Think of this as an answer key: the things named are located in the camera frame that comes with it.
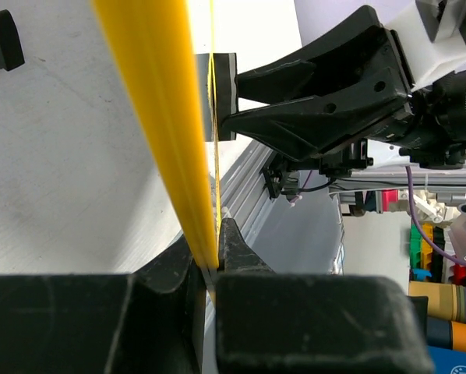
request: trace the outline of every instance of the red object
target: red object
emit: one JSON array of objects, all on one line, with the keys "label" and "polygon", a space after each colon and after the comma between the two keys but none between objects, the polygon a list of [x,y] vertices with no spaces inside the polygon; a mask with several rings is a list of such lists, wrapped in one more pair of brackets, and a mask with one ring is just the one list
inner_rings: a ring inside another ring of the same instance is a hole
[{"label": "red object", "polygon": [[397,203],[396,189],[387,189],[382,191],[382,208],[384,212],[389,210],[389,203]]},{"label": "red object", "polygon": [[465,278],[466,267],[455,264],[455,266],[453,266],[453,277],[451,278],[451,283],[456,284],[457,286],[463,286]]}]

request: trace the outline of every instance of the white wall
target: white wall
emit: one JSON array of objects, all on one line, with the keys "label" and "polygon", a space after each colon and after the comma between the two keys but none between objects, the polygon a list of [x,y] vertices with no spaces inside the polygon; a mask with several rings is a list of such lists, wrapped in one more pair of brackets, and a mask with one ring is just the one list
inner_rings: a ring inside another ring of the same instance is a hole
[{"label": "white wall", "polygon": [[344,274],[389,277],[407,292],[410,226],[406,212],[344,217]]}]

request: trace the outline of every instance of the yellow rod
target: yellow rod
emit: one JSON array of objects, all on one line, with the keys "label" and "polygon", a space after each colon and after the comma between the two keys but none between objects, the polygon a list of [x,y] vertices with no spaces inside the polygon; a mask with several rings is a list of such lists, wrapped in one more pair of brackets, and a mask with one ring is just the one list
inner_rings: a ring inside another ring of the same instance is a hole
[{"label": "yellow rod", "polygon": [[199,84],[186,2],[92,3],[193,257],[200,267],[217,269]]}]

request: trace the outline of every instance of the white robot part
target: white robot part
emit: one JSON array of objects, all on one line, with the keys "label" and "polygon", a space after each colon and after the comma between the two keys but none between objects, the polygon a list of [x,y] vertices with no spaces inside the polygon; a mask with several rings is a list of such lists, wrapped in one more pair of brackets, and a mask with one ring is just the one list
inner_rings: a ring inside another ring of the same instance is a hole
[{"label": "white robot part", "polygon": [[[408,191],[402,189],[398,191],[397,203],[389,203],[389,211],[407,211],[408,206]],[[456,207],[447,206],[436,200],[436,194],[425,190],[416,190],[413,195],[415,201],[415,212],[418,220],[422,223],[442,224],[443,226],[450,224],[460,215]]]},{"label": "white robot part", "polygon": [[458,29],[450,37],[433,43],[414,2],[387,24],[395,30],[415,81],[411,91],[420,90],[466,63],[466,45]]}]

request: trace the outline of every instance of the green object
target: green object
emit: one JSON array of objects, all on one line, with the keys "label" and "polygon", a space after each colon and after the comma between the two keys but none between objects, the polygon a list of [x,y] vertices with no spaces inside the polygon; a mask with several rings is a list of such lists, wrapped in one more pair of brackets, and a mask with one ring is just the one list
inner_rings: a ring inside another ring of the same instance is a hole
[{"label": "green object", "polygon": [[418,269],[421,267],[422,255],[422,236],[413,224],[410,230],[410,268]]}]

